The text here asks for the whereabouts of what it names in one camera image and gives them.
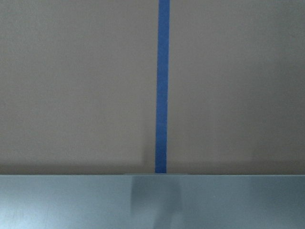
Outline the long blue tape strip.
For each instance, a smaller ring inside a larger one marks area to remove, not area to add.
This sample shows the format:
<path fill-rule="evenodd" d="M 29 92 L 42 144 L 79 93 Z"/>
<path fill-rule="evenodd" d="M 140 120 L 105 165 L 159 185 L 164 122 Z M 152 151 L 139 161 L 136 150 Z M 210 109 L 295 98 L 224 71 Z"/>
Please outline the long blue tape strip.
<path fill-rule="evenodd" d="M 160 0 L 158 3 L 155 173 L 165 174 L 167 172 L 170 1 Z"/>

